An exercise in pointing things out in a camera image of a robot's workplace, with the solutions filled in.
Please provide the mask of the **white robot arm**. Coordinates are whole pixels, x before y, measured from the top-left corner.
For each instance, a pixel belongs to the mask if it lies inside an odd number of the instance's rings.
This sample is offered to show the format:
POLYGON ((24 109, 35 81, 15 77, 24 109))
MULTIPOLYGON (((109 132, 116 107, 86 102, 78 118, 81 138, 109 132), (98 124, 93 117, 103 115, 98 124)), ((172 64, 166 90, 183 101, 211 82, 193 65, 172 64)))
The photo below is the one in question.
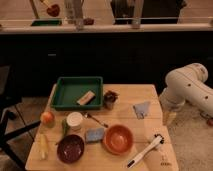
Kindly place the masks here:
POLYGON ((166 87, 159 95, 165 126, 174 120, 176 112, 186 101, 213 117, 213 88, 205 84, 207 79, 208 71, 200 63, 192 63, 167 73, 166 87))

